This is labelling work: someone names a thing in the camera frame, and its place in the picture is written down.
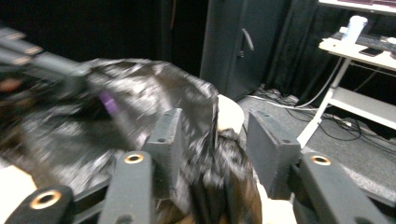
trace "crumpled plastic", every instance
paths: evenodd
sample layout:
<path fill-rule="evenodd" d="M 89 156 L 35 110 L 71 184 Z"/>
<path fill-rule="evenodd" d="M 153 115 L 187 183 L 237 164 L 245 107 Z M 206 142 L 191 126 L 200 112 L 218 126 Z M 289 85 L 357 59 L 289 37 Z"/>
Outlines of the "crumpled plastic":
<path fill-rule="evenodd" d="M 89 188 L 111 175 L 121 152 L 142 148 L 161 114 L 181 108 L 187 148 L 175 192 L 169 200 L 158 201 L 158 223 L 188 217 L 195 223 L 262 222 L 252 167 L 237 135 L 231 130 L 217 132 L 218 92 L 211 84 L 165 62 L 87 64 L 92 68 L 90 96 L 98 100 L 103 92 L 110 94 L 118 107 L 111 117 L 121 112 L 128 122 L 90 118 L 97 104 L 76 107 L 88 107 L 85 113 L 73 114 L 70 107 L 64 113 L 58 105 L 35 111 L 21 126 L 24 153 L 35 159 L 37 170 L 47 171 L 53 182 L 69 185 L 75 193 Z"/>

